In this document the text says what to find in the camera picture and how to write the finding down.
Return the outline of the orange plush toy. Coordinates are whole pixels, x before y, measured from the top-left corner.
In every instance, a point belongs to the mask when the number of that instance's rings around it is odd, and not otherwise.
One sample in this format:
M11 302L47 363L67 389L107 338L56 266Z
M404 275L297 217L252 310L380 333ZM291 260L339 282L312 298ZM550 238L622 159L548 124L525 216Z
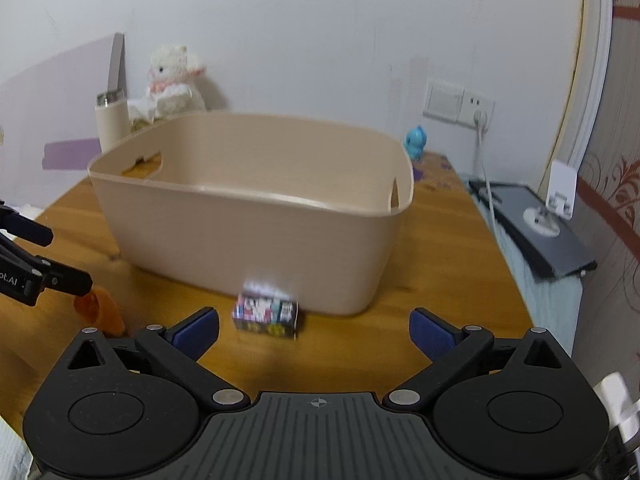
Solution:
M126 325L116 301L101 286L93 288L85 296L74 298L74 309L85 321L106 336L119 338L126 334Z

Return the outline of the Hello Kitty blind box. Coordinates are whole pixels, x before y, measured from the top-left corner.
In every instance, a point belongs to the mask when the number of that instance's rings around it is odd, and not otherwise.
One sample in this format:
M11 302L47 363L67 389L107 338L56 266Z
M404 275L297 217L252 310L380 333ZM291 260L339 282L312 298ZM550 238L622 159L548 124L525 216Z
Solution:
M296 301L242 292L236 298L231 311L233 324L237 330L277 338L295 339L299 317Z

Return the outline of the lilac headboard panel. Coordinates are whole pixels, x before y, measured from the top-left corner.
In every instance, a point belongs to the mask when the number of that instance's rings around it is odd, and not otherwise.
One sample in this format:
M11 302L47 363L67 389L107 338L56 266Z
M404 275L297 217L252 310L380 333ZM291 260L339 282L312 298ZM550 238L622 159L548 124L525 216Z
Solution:
M1 199L46 208L99 154L96 97L120 88L125 37L88 42L1 84Z

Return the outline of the light blue bed sheet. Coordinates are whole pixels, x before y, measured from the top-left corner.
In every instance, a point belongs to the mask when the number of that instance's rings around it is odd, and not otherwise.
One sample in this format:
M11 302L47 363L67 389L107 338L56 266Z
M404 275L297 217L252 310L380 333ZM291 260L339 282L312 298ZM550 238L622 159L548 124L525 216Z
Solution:
M538 278L499 223L494 235L533 324L548 328L571 356L582 301L582 279L579 275L551 280Z

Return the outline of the dark grey laptop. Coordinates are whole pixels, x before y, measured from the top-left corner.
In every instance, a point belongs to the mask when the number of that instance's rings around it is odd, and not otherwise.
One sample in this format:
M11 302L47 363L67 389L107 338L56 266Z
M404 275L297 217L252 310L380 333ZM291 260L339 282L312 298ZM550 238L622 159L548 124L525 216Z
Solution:
M577 174L550 180L543 202L527 186L472 180L473 194L494 210L524 258L540 278L565 278L597 269L597 260L572 232L567 220L573 217Z

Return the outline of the beige plastic storage bin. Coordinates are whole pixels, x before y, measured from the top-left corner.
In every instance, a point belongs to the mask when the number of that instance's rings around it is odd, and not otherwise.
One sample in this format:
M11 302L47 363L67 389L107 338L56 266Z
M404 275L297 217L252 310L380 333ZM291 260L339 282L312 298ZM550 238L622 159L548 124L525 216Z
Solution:
M414 190L404 147L382 132L229 112L143 129L88 174L135 266L334 315L372 301Z

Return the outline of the white plush lamb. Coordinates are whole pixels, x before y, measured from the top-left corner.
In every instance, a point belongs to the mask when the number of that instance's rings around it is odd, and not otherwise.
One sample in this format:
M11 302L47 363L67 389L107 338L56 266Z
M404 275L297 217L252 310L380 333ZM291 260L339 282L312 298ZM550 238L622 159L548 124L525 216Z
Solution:
M163 44L151 55L148 86L140 99L128 101L129 120L152 124L160 119L206 110L198 78L206 66L186 46Z

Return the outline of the white phone stand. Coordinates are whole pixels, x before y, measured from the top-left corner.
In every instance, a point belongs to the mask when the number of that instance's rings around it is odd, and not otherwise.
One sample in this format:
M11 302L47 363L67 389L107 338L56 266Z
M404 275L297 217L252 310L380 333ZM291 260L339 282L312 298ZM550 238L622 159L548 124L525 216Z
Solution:
M523 212L523 220L529 229L543 237L558 237L561 233L560 221L573 218L576 190L576 170L554 160L544 206L528 207Z

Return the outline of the blue toy figurine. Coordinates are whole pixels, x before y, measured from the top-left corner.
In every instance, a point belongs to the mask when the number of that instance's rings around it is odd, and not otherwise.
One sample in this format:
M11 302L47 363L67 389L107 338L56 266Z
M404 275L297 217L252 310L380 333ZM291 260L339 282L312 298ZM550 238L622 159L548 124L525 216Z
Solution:
M426 142L427 134L422 126L416 126L407 132L404 139L404 148L413 162L421 159Z

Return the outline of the white wall socket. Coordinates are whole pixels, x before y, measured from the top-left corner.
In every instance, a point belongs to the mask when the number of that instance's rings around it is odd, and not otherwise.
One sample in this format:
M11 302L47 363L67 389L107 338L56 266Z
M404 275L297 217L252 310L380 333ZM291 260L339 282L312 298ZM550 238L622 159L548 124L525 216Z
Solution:
M462 101L460 112L458 115L458 124L475 128L476 116L480 115L485 119L484 125L486 128L490 126L492 115L494 114L496 102L492 99L486 98L482 94L474 92L469 89L464 89L462 93Z

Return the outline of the white wall switch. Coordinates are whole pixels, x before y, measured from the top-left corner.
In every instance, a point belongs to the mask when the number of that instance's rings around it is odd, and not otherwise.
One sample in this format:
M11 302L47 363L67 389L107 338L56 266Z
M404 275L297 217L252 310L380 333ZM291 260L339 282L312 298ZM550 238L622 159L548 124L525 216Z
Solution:
M426 84L426 96L422 114L441 122L458 121L462 107L464 88L458 84L430 78Z

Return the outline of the white door frame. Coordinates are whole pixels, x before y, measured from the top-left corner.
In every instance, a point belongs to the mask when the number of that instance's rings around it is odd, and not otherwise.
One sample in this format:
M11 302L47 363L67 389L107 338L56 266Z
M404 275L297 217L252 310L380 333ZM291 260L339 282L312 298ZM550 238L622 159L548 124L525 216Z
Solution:
M608 70L613 10L613 0L582 0L570 93L549 162L578 169L585 157Z

